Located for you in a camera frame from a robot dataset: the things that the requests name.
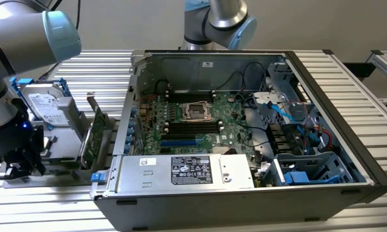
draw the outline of cpu socket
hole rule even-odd
[[[183,119],[185,121],[189,120],[211,120],[211,113],[209,113],[209,104],[204,102],[195,102],[195,103],[187,103],[181,105],[183,109]]]

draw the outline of robotic arm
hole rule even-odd
[[[81,51],[68,16],[46,11],[50,2],[0,0],[0,180],[45,172],[42,127],[30,124],[26,106],[8,90],[4,78],[60,63]],[[187,0],[181,49],[209,50],[213,42],[243,49],[255,28],[243,0]]]
[[[50,0],[0,0],[0,179],[14,179],[45,168],[42,127],[33,127],[26,106],[4,78],[52,65],[80,54],[75,25],[60,11],[45,11]]]
[[[213,42],[241,50],[255,29],[244,0],[185,0],[183,50],[212,50]]]

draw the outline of green circuit board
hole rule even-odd
[[[92,163],[95,160],[97,160],[99,152],[100,152],[100,146],[101,146],[101,140],[103,140],[103,131],[105,130],[105,121],[104,121],[104,114],[97,108],[95,119],[92,122],[92,128],[89,130],[89,139],[85,144],[83,158],[87,162],[88,166],[92,166]]]
[[[248,129],[243,128],[235,123],[231,112],[233,110],[236,101],[228,103],[228,98],[235,98],[232,94],[217,94],[215,101],[209,103],[209,113],[212,120],[221,120],[224,129],[220,133],[196,134],[196,146],[169,147],[171,152],[167,154],[207,154],[213,153],[213,148],[228,147],[235,148],[237,154],[247,154],[248,157],[253,155],[253,148],[241,144],[244,136],[248,134]],[[163,96],[156,96],[148,103],[149,109],[145,112],[144,120],[144,155],[156,155],[160,153],[160,136],[165,134],[163,131],[165,120],[169,122],[181,122],[183,109],[181,103],[168,103]],[[156,122],[149,123],[149,120],[156,117]]]

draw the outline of sticker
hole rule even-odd
[[[172,157],[171,182],[173,185],[212,184],[209,156]]]
[[[212,68],[213,67],[213,62],[201,62],[201,67],[203,68]]]
[[[141,158],[139,161],[140,166],[156,165],[156,158]]]
[[[57,109],[57,99],[53,95],[33,93],[28,97],[32,100],[33,107],[42,121],[53,126],[69,125],[64,112]]]

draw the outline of warning label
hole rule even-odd
[[[173,185],[212,184],[209,156],[172,157]]]

